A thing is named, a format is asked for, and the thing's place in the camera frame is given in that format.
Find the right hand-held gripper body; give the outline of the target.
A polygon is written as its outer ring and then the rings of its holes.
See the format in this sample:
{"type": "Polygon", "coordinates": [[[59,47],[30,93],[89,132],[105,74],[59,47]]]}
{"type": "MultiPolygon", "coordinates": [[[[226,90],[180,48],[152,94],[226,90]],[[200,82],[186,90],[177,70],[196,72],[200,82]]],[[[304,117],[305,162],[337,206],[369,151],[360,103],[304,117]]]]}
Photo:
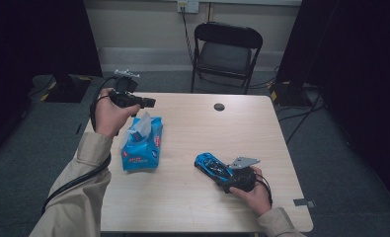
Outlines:
{"type": "Polygon", "coordinates": [[[239,156],[228,167],[233,177],[226,184],[234,184],[237,189],[249,192],[254,188],[256,175],[252,166],[260,163],[260,159],[239,156]]]}

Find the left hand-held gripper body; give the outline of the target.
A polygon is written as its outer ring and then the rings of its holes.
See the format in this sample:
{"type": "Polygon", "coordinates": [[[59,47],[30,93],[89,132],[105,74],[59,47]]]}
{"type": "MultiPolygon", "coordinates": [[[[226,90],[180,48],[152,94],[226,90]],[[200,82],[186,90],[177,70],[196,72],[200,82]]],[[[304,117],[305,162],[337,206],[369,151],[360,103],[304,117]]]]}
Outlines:
{"type": "Polygon", "coordinates": [[[138,78],[138,75],[129,72],[128,70],[116,70],[114,79],[116,80],[114,88],[109,92],[111,101],[120,108],[127,108],[134,105],[142,105],[142,99],[133,95],[133,92],[138,86],[138,83],[133,80],[133,77],[138,78]]]}

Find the white wet wipe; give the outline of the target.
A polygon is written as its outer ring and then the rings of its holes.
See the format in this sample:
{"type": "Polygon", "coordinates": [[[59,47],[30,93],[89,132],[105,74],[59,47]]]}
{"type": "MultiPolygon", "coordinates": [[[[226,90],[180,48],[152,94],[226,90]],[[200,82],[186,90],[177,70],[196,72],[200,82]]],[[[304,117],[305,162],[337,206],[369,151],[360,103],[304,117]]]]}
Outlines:
{"type": "Polygon", "coordinates": [[[142,137],[146,137],[151,131],[151,116],[145,113],[135,124],[134,130],[142,137]]]}

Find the blue toy car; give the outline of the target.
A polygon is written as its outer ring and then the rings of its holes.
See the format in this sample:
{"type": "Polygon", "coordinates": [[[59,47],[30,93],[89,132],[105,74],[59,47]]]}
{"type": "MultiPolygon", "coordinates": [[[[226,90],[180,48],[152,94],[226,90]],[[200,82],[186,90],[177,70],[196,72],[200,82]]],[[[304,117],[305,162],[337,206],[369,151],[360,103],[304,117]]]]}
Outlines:
{"type": "Polygon", "coordinates": [[[233,177],[232,170],[208,152],[197,155],[194,165],[219,187],[222,187],[233,177]]]}

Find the blue wet wipes packet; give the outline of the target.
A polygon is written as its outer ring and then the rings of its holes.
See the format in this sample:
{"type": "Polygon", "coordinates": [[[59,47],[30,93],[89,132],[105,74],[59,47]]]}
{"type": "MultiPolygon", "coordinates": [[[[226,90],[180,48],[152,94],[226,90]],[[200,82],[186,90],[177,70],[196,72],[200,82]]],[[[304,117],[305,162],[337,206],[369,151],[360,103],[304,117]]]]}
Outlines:
{"type": "Polygon", "coordinates": [[[161,152],[163,123],[161,117],[151,117],[151,131],[142,137],[134,130],[140,118],[134,118],[121,143],[122,168],[125,171],[156,169],[161,152]]]}

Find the person's right hand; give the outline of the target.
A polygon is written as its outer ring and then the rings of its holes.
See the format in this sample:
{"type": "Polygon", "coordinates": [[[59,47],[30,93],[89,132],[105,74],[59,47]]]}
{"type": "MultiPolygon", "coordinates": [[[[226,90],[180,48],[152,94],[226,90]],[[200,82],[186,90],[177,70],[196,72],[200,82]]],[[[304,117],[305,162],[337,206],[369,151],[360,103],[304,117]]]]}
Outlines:
{"type": "Polygon", "coordinates": [[[253,210],[257,216],[261,216],[272,209],[270,195],[267,186],[265,185],[262,171],[252,166],[256,175],[254,188],[245,192],[237,188],[231,188],[233,195],[243,200],[246,205],[253,210]]]}

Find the person's left hand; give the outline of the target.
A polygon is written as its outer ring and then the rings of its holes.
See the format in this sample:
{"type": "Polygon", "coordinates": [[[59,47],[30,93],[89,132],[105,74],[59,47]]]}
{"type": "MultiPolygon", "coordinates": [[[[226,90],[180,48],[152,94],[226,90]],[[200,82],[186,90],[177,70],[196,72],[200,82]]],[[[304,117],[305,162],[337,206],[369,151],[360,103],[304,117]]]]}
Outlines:
{"type": "Polygon", "coordinates": [[[95,132],[114,138],[125,125],[127,119],[139,112],[140,106],[118,107],[110,99],[109,93],[111,90],[112,88],[106,88],[100,93],[100,100],[95,109],[95,132]]]}

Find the black stand base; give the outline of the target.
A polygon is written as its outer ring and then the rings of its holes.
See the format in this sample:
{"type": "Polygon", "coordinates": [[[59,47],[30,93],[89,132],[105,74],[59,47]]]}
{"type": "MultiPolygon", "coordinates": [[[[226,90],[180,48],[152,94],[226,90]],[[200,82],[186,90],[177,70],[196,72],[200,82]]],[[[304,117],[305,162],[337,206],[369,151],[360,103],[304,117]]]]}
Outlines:
{"type": "Polygon", "coordinates": [[[70,74],[54,74],[55,82],[49,86],[40,100],[47,103],[80,103],[92,79],[70,74]]]}

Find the grey tape strip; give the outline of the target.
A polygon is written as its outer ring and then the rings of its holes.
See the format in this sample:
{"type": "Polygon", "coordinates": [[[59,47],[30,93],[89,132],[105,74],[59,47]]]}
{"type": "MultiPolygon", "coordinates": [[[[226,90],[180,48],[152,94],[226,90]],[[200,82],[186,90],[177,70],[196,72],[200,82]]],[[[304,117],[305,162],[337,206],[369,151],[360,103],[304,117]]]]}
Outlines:
{"type": "Polygon", "coordinates": [[[313,208],[316,206],[313,200],[307,200],[306,198],[297,198],[293,200],[295,206],[307,206],[308,208],[313,208]]]}

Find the black folding chair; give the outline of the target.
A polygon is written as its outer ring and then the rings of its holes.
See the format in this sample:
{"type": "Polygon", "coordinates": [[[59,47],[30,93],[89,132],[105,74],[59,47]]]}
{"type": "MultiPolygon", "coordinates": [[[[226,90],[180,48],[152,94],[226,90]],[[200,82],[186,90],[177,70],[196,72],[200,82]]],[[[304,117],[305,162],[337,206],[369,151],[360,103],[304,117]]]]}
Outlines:
{"type": "Polygon", "coordinates": [[[246,94],[264,43],[261,34],[249,27],[205,22],[195,28],[194,36],[191,92],[195,76],[205,73],[242,80],[246,94]]]}

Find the black floor box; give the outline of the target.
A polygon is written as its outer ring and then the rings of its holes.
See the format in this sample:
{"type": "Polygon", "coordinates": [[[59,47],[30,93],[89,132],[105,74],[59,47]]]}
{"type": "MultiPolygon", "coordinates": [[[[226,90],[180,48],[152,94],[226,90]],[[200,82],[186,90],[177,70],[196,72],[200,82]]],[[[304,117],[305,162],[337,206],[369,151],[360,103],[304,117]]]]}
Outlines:
{"type": "Polygon", "coordinates": [[[289,81],[275,83],[268,86],[272,101],[283,107],[310,107],[312,105],[302,87],[296,87],[289,81]]]}

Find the dark curtain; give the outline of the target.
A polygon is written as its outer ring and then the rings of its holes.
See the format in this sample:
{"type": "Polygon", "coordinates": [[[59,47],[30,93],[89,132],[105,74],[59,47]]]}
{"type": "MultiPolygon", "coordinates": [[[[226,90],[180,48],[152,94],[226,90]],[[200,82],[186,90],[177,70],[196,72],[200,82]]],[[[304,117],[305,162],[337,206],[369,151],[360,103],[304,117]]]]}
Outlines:
{"type": "Polygon", "coordinates": [[[102,75],[84,0],[0,0],[0,145],[54,74],[102,75]]]}
{"type": "Polygon", "coordinates": [[[277,79],[320,86],[390,192],[390,0],[301,0],[277,79]]]}

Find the white wall socket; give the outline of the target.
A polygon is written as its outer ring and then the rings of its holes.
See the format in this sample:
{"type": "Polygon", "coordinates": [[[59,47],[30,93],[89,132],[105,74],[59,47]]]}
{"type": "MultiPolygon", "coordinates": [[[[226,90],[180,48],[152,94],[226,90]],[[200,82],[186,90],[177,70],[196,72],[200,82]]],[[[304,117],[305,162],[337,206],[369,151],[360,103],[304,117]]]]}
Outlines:
{"type": "Polygon", "coordinates": [[[196,0],[179,0],[177,11],[179,13],[197,14],[199,12],[199,2],[196,0]]]}

